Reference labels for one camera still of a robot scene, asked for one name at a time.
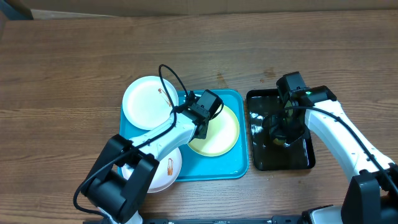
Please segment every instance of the black tray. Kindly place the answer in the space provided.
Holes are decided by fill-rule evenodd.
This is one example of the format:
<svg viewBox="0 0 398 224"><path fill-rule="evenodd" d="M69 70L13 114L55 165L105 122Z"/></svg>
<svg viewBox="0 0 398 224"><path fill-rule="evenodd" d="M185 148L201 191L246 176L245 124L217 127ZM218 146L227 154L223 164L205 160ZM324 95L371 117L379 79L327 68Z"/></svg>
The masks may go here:
<svg viewBox="0 0 398 224"><path fill-rule="evenodd" d="M246 95L253 161L257 169L292 170L311 169L315 165L311 138L303 139L289 147L272 143L267 131L262 129L264 117L280 108L277 89L251 90Z"/></svg>

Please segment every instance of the plate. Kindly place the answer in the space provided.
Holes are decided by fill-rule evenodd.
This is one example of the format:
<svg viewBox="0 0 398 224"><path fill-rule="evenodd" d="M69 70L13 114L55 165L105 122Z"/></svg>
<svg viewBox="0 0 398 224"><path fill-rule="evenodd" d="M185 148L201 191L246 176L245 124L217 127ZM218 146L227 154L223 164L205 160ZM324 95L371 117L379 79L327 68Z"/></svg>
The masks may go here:
<svg viewBox="0 0 398 224"><path fill-rule="evenodd" d="M206 139L194 139L188 145L203 156L220 156L234 147L238 137L238 118L224 106L222 112L209 122Z"/></svg>
<svg viewBox="0 0 398 224"><path fill-rule="evenodd" d="M148 193L160 192L172 185L181 171L181 166L181 152L179 148L176 148L159 163L155 176L150 183ZM124 165L122 167L123 177L126 180L130 178L133 170L129 165Z"/></svg>
<svg viewBox="0 0 398 224"><path fill-rule="evenodd" d="M178 105L177 91L164 79L174 105ZM134 81L124 92L123 113L134 126L152 130L170 117L172 106L159 77L148 76Z"/></svg>

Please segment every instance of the wood grain surface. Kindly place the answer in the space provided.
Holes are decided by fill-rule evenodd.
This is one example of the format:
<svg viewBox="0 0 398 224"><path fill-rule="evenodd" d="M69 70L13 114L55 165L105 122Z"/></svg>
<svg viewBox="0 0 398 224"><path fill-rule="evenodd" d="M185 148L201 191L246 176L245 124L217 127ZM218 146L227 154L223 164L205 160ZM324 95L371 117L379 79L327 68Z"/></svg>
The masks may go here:
<svg viewBox="0 0 398 224"><path fill-rule="evenodd" d="M171 66L189 89L243 98L300 71L327 85L358 129L398 161L398 11L120 17L7 22L0 42L0 222L81 223L72 195L106 141L135 79ZM176 79L165 76L177 89ZM249 218L343 203L348 181L313 135L312 170L174 183L141 214ZM92 208L84 197L79 202Z"/></svg>

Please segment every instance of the white plate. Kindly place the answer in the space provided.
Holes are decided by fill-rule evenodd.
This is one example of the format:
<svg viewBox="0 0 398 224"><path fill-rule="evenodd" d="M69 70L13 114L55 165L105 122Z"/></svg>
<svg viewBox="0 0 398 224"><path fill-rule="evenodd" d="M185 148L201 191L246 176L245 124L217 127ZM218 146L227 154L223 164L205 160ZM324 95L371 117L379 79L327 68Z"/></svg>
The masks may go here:
<svg viewBox="0 0 398 224"><path fill-rule="evenodd" d="M174 149L168 156L161 160L156 170L155 176L150 183L148 193L155 193L166 189L177 179L182 166L182 156L179 148ZM133 168L128 165L122 167L123 177L127 180L130 178Z"/></svg>
<svg viewBox="0 0 398 224"><path fill-rule="evenodd" d="M177 91L169 81L164 79L164 83L174 105L177 106ZM158 127L167 121L171 110L171 104L159 77L139 78L124 92L123 113L137 128L152 130Z"/></svg>

